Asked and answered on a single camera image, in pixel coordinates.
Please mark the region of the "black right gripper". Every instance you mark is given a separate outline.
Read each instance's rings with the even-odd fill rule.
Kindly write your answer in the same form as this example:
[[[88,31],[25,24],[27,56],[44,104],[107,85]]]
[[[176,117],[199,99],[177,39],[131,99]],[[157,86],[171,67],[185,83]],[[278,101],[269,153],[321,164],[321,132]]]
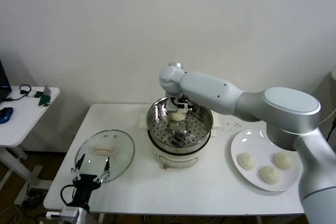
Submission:
[[[183,114],[187,114],[188,111],[197,110],[197,104],[189,100],[185,95],[179,99],[176,99],[176,106],[179,109],[183,109]],[[169,111],[169,117],[171,120],[175,121],[175,111]]]

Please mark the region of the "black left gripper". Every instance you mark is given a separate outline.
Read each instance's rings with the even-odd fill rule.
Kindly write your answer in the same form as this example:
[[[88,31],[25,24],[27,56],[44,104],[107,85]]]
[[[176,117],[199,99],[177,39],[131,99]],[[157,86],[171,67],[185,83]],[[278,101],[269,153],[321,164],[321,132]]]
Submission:
[[[106,181],[110,177],[110,157],[106,159],[103,173],[100,176],[90,174],[80,174],[85,155],[75,162],[75,166],[71,168],[70,172],[73,176],[72,182],[76,189],[72,200],[73,206],[89,206],[89,200],[94,190],[101,187],[101,182]]]

